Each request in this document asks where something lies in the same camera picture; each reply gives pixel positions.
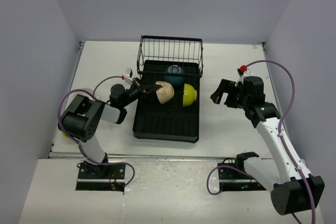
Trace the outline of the black drip tray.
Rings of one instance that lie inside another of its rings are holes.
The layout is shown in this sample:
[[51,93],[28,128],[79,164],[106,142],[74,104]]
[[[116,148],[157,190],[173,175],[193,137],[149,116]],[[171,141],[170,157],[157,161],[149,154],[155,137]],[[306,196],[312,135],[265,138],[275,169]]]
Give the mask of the black drip tray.
[[[168,77],[170,66],[182,68],[181,77],[196,91],[200,89],[202,70],[198,63],[146,60],[139,70],[141,80],[155,84]],[[174,87],[174,97],[160,104],[157,97],[151,95],[138,99],[133,123],[133,135],[139,139],[168,140],[196,143],[199,139],[200,98],[190,106],[183,107],[183,85]]]

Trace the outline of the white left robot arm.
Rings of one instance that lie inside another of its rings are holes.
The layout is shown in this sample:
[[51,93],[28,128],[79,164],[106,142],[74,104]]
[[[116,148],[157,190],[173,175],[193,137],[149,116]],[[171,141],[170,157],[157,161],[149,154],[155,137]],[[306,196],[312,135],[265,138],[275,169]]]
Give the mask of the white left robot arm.
[[97,178],[104,178],[109,172],[107,153],[95,136],[100,121],[121,124],[127,115],[126,106],[162,88],[160,84],[144,83],[138,78],[128,81],[128,89],[119,83],[113,85],[107,102],[84,89],[72,90],[69,93],[84,92],[87,95],[77,94],[64,112],[58,113],[59,130],[77,144],[86,162],[92,164],[90,171]]

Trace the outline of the beige bird painted bowl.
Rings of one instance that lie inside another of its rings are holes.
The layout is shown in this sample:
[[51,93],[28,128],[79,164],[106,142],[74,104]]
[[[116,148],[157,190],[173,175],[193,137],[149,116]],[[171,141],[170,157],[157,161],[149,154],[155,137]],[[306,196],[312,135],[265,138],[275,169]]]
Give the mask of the beige bird painted bowl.
[[161,86],[156,91],[156,95],[160,104],[165,104],[174,97],[174,88],[170,83],[165,81],[157,81],[155,84]]

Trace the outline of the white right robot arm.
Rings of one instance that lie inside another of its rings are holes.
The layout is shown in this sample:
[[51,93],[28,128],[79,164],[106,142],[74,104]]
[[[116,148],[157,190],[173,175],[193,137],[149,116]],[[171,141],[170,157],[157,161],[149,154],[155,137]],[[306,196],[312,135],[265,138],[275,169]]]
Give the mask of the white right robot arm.
[[282,216],[314,211],[323,193],[324,181],[321,176],[313,176],[298,156],[276,106],[266,101],[262,78],[245,76],[238,82],[223,79],[211,100],[219,104],[224,93],[227,94],[224,104],[244,110],[276,164],[276,169],[272,169],[256,153],[241,153],[233,166],[235,174],[239,178],[251,176],[259,182],[270,192],[272,205]]

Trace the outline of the lime green bowl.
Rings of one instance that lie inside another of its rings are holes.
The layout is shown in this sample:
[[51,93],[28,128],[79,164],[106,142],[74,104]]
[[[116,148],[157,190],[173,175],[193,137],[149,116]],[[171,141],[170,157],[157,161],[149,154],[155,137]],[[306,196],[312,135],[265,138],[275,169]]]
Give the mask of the lime green bowl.
[[63,135],[64,138],[70,140],[70,137],[65,132],[61,131],[61,133],[62,133],[62,135]]
[[197,100],[197,91],[192,85],[185,83],[183,88],[183,107],[192,105]]

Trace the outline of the lime green bowl front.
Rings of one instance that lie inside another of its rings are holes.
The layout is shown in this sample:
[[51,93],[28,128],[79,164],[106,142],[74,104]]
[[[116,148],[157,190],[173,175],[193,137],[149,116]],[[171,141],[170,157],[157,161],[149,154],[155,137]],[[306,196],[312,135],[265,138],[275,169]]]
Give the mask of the lime green bowl front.
[[63,135],[64,138],[70,140],[70,137],[65,132],[61,131],[61,133],[62,133],[62,135]]

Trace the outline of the black wire dish rack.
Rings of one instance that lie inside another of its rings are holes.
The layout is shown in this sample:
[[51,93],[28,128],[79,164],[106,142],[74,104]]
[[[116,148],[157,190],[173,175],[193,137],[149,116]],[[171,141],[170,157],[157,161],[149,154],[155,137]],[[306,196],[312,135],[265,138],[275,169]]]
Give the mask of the black wire dish rack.
[[142,35],[136,59],[138,74],[164,75],[170,66],[183,69],[182,76],[203,75],[203,40],[201,38]]

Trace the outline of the white speckled ceramic bowl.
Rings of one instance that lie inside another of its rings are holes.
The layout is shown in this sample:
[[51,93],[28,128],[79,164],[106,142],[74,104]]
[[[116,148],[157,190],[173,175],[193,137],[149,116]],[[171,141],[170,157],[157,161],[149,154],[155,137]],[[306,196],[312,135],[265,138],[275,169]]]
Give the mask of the white speckled ceramic bowl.
[[89,97],[91,97],[94,100],[97,100],[98,98],[94,95],[93,90],[90,88],[83,88],[83,92],[87,94]]

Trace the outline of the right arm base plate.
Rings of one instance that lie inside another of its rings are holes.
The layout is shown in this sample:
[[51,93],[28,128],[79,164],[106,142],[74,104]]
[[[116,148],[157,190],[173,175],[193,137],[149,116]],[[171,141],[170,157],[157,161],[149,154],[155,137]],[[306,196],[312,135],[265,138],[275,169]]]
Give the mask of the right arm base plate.
[[230,168],[218,170],[219,186],[222,191],[265,191],[254,179]]

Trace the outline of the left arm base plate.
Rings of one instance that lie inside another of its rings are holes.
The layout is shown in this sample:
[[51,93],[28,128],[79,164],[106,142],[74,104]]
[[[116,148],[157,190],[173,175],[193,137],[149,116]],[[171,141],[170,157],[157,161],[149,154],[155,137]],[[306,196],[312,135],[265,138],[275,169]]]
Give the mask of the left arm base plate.
[[125,165],[93,165],[78,163],[76,191],[119,191],[125,189]]

